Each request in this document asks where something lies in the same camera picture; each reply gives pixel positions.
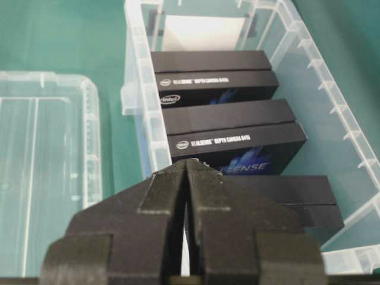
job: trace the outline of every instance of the green mat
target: green mat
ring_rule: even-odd
[[[0,70],[82,74],[98,88],[105,196],[140,181],[134,121],[121,115],[123,0],[0,0]]]

